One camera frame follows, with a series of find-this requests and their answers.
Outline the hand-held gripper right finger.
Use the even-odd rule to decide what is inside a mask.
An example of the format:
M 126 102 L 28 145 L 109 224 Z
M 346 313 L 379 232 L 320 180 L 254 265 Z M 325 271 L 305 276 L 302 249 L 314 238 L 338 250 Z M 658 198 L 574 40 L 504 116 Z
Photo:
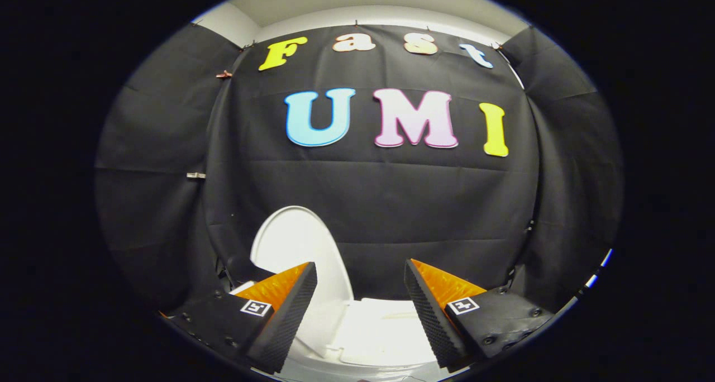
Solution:
M 554 317 L 507 286 L 487 290 L 413 258 L 404 285 L 438 366 L 449 371 L 502 356 Z

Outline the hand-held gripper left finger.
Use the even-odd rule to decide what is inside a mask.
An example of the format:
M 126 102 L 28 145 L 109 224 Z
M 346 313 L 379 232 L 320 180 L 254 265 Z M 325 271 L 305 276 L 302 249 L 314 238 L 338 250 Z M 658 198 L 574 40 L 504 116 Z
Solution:
M 317 287 L 304 262 L 237 293 L 190 301 L 168 322 L 223 361 L 266 374 L 281 372 Z

